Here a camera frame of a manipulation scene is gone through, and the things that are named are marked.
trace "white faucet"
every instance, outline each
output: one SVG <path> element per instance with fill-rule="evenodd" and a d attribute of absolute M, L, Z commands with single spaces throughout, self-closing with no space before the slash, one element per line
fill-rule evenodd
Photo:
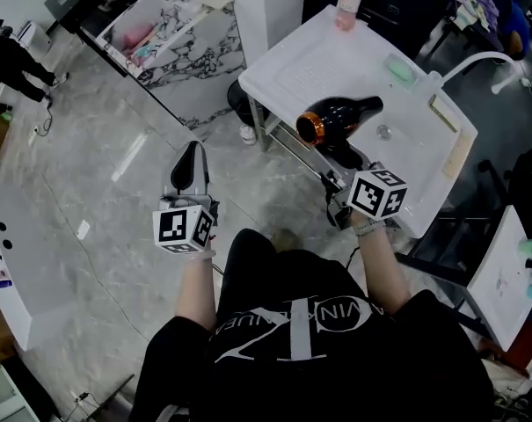
<path fill-rule="evenodd" d="M 422 78 L 420 82 L 417 83 L 416 92 L 424 98 L 426 97 L 430 98 L 439 89 L 441 89 L 445 83 L 447 83 L 451 78 L 453 78 L 459 72 L 467 68 L 473 62 L 484 60 L 487 58 L 497 58 L 499 60 L 504 60 L 512 64 L 512 67 L 513 67 L 513 73 L 511 76 L 509 76 L 505 80 L 491 87 L 492 93 L 498 94 L 500 91 L 502 91 L 502 89 L 504 89 L 504 87 L 506 87 L 514 79 L 519 77 L 514 60 L 510 58 L 508 55 L 504 55 L 503 53 L 499 53 L 499 52 L 483 52 L 483 53 L 477 53 L 476 55 L 473 55 L 473 56 L 469 56 L 469 58 L 461 62 L 457 67 L 453 68 L 446 76 L 441 76 L 439 72 L 436 72 L 435 70 L 433 70 L 429 74 L 427 74 L 426 77 Z"/>

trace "wrist strap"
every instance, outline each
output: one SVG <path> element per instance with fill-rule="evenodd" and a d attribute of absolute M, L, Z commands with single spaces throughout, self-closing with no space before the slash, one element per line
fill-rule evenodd
<path fill-rule="evenodd" d="M 198 253 L 194 253 L 187 260 L 188 261 L 205 261 L 206 259 L 211 259 L 214 255 L 216 255 L 216 251 L 205 250 L 205 251 L 200 251 Z"/>
<path fill-rule="evenodd" d="M 376 229 L 383 228 L 385 226 L 384 221 L 374 221 L 372 219 L 367 219 L 362 225 L 354 225 L 353 232 L 357 237 L 362 237 L 372 233 Z"/>

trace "pink towel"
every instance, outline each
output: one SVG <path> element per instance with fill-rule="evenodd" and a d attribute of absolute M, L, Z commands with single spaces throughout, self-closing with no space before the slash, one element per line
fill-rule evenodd
<path fill-rule="evenodd" d="M 149 23 L 137 25 L 130 32 L 123 36 L 123 45 L 125 48 L 133 48 L 143 40 L 155 26 Z"/>

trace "printed logo on shirt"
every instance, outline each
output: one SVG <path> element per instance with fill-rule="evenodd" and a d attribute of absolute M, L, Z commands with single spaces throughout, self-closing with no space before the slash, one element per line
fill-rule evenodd
<path fill-rule="evenodd" d="M 216 331 L 219 351 L 216 362 L 225 358 L 255 360 L 275 357 L 277 361 L 325 358 L 327 334 L 359 329 L 372 314 L 360 297 L 317 296 L 274 305 L 277 309 L 256 308 L 236 313 Z"/>

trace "pink bottle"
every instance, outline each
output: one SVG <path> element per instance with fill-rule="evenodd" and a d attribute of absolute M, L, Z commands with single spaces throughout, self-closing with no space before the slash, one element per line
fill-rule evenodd
<path fill-rule="evenodd" d="M 343 32 L 349 32 L 355 26 L 355 15 L 361 0 L 338 0 L 336 26 Z"/>

